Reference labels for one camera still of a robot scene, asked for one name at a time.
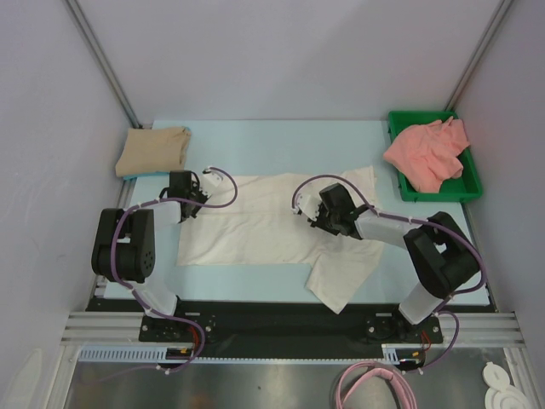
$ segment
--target cream fabric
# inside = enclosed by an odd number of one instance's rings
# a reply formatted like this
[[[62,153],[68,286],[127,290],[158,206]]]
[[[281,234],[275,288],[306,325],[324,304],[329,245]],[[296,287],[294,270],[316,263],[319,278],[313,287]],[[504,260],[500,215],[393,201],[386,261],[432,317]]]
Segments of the cream fabric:
[[[117,176],[181,170],[191,138],[187,128],[129,130],[125,148],[116,164]]]
[[[376,204],[372,167],[341,175]],[[177,264],[311,264],[307,288],[340,313],[378,265],[383,243],[333,236],[311,228],[306,217],[295,216],[290,209],[291,195],[307,178],[295,174],[235,176],[238,199],[234,204],[225,209],[203,208],[196,219],[181,225]],[[318,195],[335,182],[314,181],[304,191]],[[226,203],[232,192],[230,181],[224,180],[208,203]],[[359,197],[351,194],[360,205]]]

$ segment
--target beige cloth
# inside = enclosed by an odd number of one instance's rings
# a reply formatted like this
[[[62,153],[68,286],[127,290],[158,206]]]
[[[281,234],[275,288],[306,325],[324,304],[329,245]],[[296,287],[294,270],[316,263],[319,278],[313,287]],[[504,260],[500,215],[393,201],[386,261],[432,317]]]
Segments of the beige cloth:
[[[129,130],[125,148],[116,164],[117,176],[181,170],[191,138],[188,128]]]

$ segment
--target folded cloth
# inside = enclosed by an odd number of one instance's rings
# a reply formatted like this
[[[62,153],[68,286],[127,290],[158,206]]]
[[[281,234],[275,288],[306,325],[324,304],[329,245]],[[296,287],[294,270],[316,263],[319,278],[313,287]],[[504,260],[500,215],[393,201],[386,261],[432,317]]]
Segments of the folded cloth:
[[[125,148],[116,164],[117,176],[181,170],[191,138],[188,128],[129,130]]]
[[[372,167],[341,174],[371,203],[377,203]],[[305,175],[235,176],[238,198],[224,209],[199,211],[181,225],[178,265],[285,264],[313,266],[307,288],[340,313],[380,261],[383,243],[333,236],[311,228],[307,218],[291,211],[291,195]],[[318,192],[335,183],[313,181],[303,191]],[[226,203],[232,185],[224,180],[207,204]],[[350,192],[354,203],[363,203]]]
[[[383,158],[393,164],[422,193],[438,193],[443,181],[462,175],[457,156],[469,146],[460,119],[448,118],[403,130]]]

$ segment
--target white wall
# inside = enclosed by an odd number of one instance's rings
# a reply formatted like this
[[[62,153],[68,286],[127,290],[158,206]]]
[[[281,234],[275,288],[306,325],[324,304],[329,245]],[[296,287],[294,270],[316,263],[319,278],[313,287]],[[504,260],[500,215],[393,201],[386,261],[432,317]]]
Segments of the white wall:
[[[545,390],[545,2],[521,0],[458,113],[485,187],[470,205],[492,290],[514,310]]]
[[[82,0],[139,120],[442,109],[498,0]]]
[[[82,306],[100,209],[128,127],[61,0],[0,5],[0,396],[44,352],[43,394]]]

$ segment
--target white towel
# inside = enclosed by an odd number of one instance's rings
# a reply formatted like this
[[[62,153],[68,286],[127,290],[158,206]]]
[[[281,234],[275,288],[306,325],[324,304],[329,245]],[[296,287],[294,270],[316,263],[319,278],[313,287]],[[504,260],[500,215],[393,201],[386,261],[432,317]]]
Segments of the white towel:
[[[372,166],[341,174],[376,204]],[[383,243],[333,236],[311,228],[306,217],[291,212],[291,196],[309,176],[236,176],[238,199],[224,209],[199,211],[181,226],[178,265],[308,263],[307,288],[337,314],[380,261]],[[303,188],[318,192],[337,181],[321,179]],[[208,202],[226,203],[231,182],[224,180]],[[361,199],[350,192],[354,203]]]

